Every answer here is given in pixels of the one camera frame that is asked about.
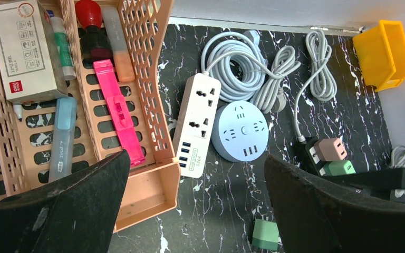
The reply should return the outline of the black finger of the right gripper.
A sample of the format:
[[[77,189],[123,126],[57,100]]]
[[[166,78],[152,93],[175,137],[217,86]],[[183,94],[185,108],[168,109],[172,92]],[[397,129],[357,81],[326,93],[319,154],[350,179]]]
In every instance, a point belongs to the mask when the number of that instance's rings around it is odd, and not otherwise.
[[[371,196],[394,200],[391,192],[405,190],[405,168],[384,169],[340,176],[323,176],[323,179],[348,187],[367,189]]]

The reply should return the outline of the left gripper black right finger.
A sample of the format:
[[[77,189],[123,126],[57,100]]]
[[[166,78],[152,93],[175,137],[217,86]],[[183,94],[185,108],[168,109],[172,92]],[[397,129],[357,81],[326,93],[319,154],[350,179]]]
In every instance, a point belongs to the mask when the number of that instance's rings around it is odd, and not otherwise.
[[[285,252],[405,252],[405,203],[357,193],[272,155],[264,175]]]

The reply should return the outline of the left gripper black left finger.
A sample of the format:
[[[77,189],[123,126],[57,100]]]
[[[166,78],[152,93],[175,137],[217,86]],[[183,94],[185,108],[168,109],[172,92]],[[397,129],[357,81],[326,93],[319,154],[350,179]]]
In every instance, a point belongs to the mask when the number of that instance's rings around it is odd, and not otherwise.
[[[130,170],[126,151],[0,201],[0,252],[107,252]]]

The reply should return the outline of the green plug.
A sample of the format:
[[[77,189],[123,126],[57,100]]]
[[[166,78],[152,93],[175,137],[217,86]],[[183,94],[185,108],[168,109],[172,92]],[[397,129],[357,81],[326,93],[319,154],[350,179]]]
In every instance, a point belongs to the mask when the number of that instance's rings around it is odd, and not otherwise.
[[[320,170],[322,176],[341,176],[355,173],[354,166],[349,160],[327,162]]]
[[[279,230],[277,223],[256,219],[252,235],[252,245],[266,250],[278,250]]]

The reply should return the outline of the round blue power socket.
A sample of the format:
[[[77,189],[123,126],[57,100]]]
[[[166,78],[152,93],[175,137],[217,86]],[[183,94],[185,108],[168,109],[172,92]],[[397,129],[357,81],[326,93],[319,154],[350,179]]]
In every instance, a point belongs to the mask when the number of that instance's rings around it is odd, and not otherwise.
[[[235,101],[216,111],[211,141],[218,154],[227,161],[254,161],[267,147],[268,125],[255,105]]]

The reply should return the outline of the white power strip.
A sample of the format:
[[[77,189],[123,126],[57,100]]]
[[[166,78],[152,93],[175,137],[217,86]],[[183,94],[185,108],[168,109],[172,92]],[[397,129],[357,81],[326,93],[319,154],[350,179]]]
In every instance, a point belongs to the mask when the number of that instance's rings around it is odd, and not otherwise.
[[[202,176],[221,83],[206,74],[197,73],[187,79],[172,140],[181,175]]]

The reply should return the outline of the green plug on black strip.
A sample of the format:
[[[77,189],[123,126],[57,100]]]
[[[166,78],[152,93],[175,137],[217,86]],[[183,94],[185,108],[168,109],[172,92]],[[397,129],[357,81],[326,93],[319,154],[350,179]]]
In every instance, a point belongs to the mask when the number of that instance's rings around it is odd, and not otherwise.
[[[320,170],[322,176],[341,176],[355,173],[354,166],[349,160],[327,162]]]

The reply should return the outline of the black power strip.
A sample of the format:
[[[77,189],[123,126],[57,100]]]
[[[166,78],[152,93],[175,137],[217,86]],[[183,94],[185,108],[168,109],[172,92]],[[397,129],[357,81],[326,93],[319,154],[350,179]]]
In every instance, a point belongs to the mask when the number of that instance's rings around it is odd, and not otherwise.
[[[323,167],[326,162],[322,161],[316,152],[314,145],[317,141],[318,138],[316,137],[307,137],[305,138],[305,142],[298,143],[295,146],[296,159],[300,163],[300,169],[317,176],[323,176],[325,175]]]

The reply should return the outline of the pink utility knife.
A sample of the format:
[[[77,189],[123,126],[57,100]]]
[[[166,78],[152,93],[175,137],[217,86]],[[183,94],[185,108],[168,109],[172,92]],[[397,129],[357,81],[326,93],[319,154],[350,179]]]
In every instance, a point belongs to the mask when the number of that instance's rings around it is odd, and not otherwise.
[[[104,99],[106,101],[117,137],[122,149],[126,150],[130,157],[132,167],[145,162],[140,142],[129,112],[126,100],[122,95],[117,81],[112,62],[101,60],[93,62],[93,68],[97,75]]]

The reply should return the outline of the orange storage bin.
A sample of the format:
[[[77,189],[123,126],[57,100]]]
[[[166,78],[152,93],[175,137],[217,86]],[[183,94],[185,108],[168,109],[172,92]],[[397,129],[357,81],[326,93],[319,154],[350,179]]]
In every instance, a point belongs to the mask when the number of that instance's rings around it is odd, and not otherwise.
[[[380,20],[352,38],[364,84],[377,92],[405,80],[405,32],[401,21]]]

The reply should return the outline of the pink file organizer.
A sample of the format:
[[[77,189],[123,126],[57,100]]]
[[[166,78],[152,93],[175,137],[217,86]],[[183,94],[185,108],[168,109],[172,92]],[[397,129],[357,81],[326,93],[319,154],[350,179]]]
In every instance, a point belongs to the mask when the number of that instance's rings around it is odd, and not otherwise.
[[[86,161],[92,165],[121,148],[109,143],[116,135],[115,131],[101,133],[98,129],[98,125],[109,121],[110,116],[96,114],[97,108],[105,105],[105,100],[91,97],[100,86],[91,83],[94,69],[83,65],[75,2],[42,1],[42,5],[63,17],[77,73],[68,91],[78,102],[76,124],[81,136],[74,142],[83,145],[85,150],[73,158],[73,162]],[[135,130],[141,134],[140,145],[146,151],[145,162],[133,167],[129,173],[114,227],[115,231],[120,231],[177,205],[180,168],[167,128],[157,77],[158,59],[173,2],[99,1],[99,5],[115,7],[120,17],[136,74],[135,81],[120,85],[130,89],[126,101],[134,104],[131,115],[137,119]],[[5,98],[0,75],[0,168],[7,196],[41,186],[38,173],[49,165],[36,164],[34,157],[51,147],[48,144],[35,147],[30,137],[51,130],[52,126],[30,128],[25,121],[16,118],[12,105]]]

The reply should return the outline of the green white glue stick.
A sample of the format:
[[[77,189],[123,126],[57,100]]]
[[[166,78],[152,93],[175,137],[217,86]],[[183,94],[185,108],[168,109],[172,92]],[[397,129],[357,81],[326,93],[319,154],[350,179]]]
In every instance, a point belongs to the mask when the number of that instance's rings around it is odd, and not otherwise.
[[[73,64],[69,40],[66,34],[64,20],[60,17],[54,16],[52,10],[47,10],[47,13],[49,14],[52,23],[64,78],[66,81],[74,80],[76,79],[76,72]]]

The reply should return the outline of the white deli staple box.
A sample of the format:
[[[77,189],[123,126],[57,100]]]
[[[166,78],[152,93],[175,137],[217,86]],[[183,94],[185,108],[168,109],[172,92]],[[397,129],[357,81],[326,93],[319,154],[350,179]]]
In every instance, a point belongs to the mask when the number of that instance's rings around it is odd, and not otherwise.
[[[14,104],[68,96],[51,20],[39,1],[0,3],[0,74]]]

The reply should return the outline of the orange highlighter pen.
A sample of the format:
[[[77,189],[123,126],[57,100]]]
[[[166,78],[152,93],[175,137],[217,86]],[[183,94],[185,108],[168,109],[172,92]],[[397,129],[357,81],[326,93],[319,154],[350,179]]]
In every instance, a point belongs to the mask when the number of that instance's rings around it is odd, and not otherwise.
[[[115,7],[103,7],[104,27],[110,41],[115,69],[120,82],[132,82],[136,79],[130,53],[127,48],[118,10]]]

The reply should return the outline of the red black bottle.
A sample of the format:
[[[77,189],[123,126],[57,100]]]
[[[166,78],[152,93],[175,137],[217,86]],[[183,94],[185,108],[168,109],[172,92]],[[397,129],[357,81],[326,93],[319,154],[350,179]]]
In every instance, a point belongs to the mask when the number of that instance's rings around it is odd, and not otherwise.
[[[110,41],[101,29],[103,19],[100,5],[91,0],[77,1],[75,14],[85,32],[80,39],[82,57],[91,62],[112,58]]]

